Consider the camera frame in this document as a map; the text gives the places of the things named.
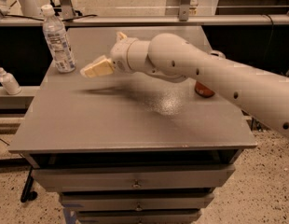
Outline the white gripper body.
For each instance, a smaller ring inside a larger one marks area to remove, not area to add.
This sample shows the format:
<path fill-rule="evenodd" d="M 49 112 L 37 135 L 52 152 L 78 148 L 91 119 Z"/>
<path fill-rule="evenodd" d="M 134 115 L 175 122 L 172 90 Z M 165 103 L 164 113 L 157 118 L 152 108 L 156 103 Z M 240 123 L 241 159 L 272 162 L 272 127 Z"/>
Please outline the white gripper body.
<path fill-rule="evenodd" d="M 148 47 L 149 41 L 142 41 L 134 37 L 116 42 L 110 51 L 114 67 L 125 73 L 149 72 L 151 62 L 148 59 Z"/>

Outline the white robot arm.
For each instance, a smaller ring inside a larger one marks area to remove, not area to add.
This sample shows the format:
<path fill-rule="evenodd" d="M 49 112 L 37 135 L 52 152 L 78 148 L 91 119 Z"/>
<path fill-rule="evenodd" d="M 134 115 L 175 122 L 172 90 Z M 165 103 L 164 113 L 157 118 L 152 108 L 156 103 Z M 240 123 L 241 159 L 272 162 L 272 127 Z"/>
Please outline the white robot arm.
<path fill-rule="evenodd" d="M 159 34 L 145 41 L 117 34 L 108 57 L 80 70 L 83 77 L 141 72 L 170 82 L 193 78 L 270 129 L 289 138 L 289 77 L 207 53 L 182 37 Z"/>

